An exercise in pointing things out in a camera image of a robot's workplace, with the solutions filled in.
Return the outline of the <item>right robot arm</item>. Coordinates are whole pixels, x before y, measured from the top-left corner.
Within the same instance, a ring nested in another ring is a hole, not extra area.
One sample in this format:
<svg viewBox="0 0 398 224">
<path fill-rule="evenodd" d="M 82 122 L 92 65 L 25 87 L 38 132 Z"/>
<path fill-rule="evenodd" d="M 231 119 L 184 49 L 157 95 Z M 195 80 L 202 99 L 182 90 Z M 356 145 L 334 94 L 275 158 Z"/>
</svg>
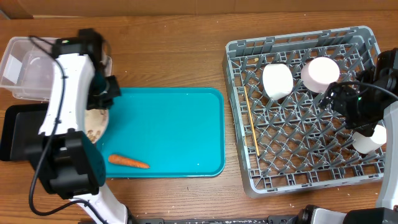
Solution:
<svg viewBox="0 0 398 224">
<path fill-rule="evenodd" d="M 352 210 L 343 223 L 397 223 L 397 49 L 381 52 L 377 63 L 359 72 L 356 81 L 333 82 L 320 102 L 345 117 L 347 129 L 363 136 L 374 134 L 376 125 L 386 128 L 384 177 L 374 208 Z"/>
</svg>

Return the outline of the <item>white cup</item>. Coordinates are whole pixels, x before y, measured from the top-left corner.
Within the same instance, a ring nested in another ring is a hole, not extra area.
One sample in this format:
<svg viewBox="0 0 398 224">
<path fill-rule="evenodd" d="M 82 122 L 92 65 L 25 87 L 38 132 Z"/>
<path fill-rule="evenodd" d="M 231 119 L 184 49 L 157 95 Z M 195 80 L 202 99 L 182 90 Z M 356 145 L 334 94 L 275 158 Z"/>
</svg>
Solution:
<svg viewBox="0 0 398 224">
<path fill-rule="evenodd" d="M 353 134 L 353 147 L 362 154 L 369 154 L 383 146 L 387 141 L 387 131 L 384 126 L 377 125 L 371 137 L 355 132 Z"/>
</svg>

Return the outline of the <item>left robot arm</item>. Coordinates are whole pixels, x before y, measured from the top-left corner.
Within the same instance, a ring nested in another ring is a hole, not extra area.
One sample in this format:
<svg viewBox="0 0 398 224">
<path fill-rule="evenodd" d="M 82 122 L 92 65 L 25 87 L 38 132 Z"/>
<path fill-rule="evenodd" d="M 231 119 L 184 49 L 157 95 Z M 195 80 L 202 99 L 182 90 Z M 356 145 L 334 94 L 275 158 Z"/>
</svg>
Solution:
<svg viewBox="0 0 398 224">
<path fill-rule="evenodd" d="M 39 133 L 25 148 L 35 170 L 29 207 L 49 216 L 78 204 L 95 223 L 136 223 L 106 184 L 105 161 L 85 133 L 85 111 L 107 110 L 121 90 L 107 76 L 106 41 L 92 28 L 56 39 L 44 53 L 53 60 L 50 101 Z"/>
</svg>

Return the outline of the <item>wooden chopstick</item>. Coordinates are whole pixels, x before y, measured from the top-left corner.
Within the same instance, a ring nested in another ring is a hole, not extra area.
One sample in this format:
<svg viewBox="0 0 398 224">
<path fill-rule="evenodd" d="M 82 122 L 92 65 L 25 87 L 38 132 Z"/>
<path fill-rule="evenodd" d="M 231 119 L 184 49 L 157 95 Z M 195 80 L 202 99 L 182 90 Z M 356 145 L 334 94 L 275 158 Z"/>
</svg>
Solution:
<svg viewBox="0 0 398 224">
<path fill-rule="evenodd" d="M 256 150 L 256 156 L 260 157 L 259 147 L 258 147 L 258 144 L 257 144 L 257 137 L 256 137 L 255 127 L 254 127 L 254 122 L 253 122 L 253 118 L 252 118 L 252 111 L 251 111 L 251 107 L 250 107 L 250 103 L 249 103 L 248 92 L 246 90 L 246 86 L 243 86 L 243 88 L 244 88 L 244 96 L 245 96 L 245 100 L 246 100 L 246 104 L 247 104 L 249 122 L 250 122 L 250 125 L 251 125 L 253 143 L 254 143 L 254 147 L 255 147 L 255 150 Z"/>
</svg>

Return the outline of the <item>white bowl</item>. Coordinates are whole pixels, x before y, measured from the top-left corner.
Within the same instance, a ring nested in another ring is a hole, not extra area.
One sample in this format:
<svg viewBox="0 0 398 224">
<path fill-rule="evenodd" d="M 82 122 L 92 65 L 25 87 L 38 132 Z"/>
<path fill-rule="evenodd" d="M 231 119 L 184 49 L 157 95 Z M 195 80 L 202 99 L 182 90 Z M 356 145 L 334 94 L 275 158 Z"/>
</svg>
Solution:
<svg viewBox="0 0 398 224">
<path fill-rule="evenodd" d="M 292 73 L 283 63 L 266 65 L 262 73 L 262 83 L 266 94 L 272 100 L 288 96 L 294 87 Z"/>
<path fill-rule="evenodd" d="M 340 77 L 337 63 L 328 57 L 317 57 L 307 63 L 301 71 L 301 79 L 307 89 L 323 93 Z"/>
</svg>

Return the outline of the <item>white plate with food scraps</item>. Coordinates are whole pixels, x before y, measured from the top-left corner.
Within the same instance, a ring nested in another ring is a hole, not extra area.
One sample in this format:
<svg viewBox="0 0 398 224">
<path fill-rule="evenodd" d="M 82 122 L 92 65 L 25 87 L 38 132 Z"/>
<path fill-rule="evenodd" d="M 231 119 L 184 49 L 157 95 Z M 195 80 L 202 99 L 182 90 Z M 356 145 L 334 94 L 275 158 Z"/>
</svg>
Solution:
<svg viewBox="0 0 398 224">
<path fill-rule="evenodd" d="M 93 144 L 103 136 L 108 123 L 108 110 L 92 109 L 85 111 L 85 134 Z"/>
</svg>

